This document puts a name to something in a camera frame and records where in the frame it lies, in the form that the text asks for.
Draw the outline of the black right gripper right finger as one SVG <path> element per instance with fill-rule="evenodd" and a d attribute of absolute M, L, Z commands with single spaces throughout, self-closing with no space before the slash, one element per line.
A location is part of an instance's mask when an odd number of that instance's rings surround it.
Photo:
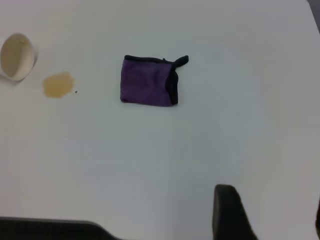
<path fill-rule="evenodd" d="M 315 229 L 316 229 L 318 239 L 320 240 L 320 202 L 318 203 L 318 208 L 316 212 Z"/>

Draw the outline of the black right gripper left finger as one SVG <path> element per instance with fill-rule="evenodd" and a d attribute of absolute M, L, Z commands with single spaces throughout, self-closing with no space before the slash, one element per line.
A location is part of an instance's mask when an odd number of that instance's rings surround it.
<path fill-rule="evenodd" d="M 214 188 L 212 233 L 214 240 L 256 240 L 241 197 L 235 187 L 217 184 Z"/>

